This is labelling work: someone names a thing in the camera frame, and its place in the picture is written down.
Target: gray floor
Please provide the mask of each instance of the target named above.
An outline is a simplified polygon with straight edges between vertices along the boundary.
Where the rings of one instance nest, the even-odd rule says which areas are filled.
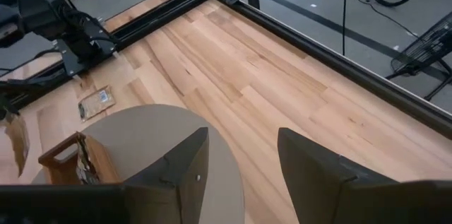
[[[74,3],[78,9],[93,16],[110,18],[140,1],[142,0],[75,0]],[[421,35],[435,22],[452,11],[452,3],[448,1],[410,0],[397,8],[386,8],[373,1],[371,1],[371,4],[380,12],[402,23],[414,33]],[[300,9],[305,11],[304,14],[299,12]],[[323,20],[341,25],[343,0],[261,0],[261,10],[323,45],[337,52],[342,52],[340,31],[332,30],[325,26],[325,23],[319,23],[306,16],[306,11],[318,15]],[[389,50],[396,48],[401,51],[415,40],[404,29],[357,0],[347,0],[346,28],[378,42],[380,46]],[[2,67],[14,66],[29,59],[37,50],[45,49],[48,46],[49,43],[39,37],[27,36],[25,41],[19,42],[10,49],[0,49],[0,64]],[[389,75],[392,72],[390,67],[391,54],[364,45],[362,41],[347,38],[345,54],[382,76]],[[452,64],[452,57],[447,57],[446,61]],[[440,83],[440,80],[425,73],[420,73],[414,77],[398,77],[393,81],[420,96],[426,95]],[[452,112],[451,97],[452,86],[447,86],[432,102]]]

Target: wooden box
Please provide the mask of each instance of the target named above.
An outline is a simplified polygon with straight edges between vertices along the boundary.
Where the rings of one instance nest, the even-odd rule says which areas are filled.
[[[85,142],[89,160],[95,168],[100,183],[121,182],[107,149],[94,138],[80,132],[76,132],[39,157],[38,162],[43,166],[47,182],[55,185],[82,184],[76,173],[78,151],[74,151],[62,160],[57,158],[66,149],[76,146],[77,140]]]

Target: wooden table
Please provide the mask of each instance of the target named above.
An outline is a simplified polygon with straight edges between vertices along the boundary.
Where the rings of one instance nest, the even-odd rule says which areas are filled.
[[[81,123],[76,103],[107,84],[117,104]],[[398,181],[452,179],[452,141],[210,0],[24,108],[32,149],[19,181],[32,180],[38,155],[74,131],[152,103],[189,109],[220,132],[242,174],[246,223],[297,223],[278,160],[281,126]]]
[[[208,127],[209,162],[199,224],[243,224],[244,199],[237,163],[218,131],[180,107],[132,107],[91,124],[82,133],[109,152],[121,180],[140,172],[197,129]]]

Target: black metal rail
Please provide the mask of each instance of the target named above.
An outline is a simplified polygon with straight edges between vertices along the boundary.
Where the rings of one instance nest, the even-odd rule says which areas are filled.
[[[207,0],[169,0],[149,10],[112,33],[120,40],[117,50],[121,51],[132,45],[142,37],[182,16],[204,1]],[[358,66],[240,0],[218,1],[452,140],[452,116],[448,113],[430,105],[413,94],[407,93],[386,79]],[[48,76],[52,73],[56,75],[52,83],[42,86],[40,90],[34,90],[21,96],[7,97],[17,108],[25,107],[32,101],[59,87],[62,83],[71,80],[71,77],[61,73],[62,69],[64,70],[64,65],[59,62],[35,75],[33,78]]]

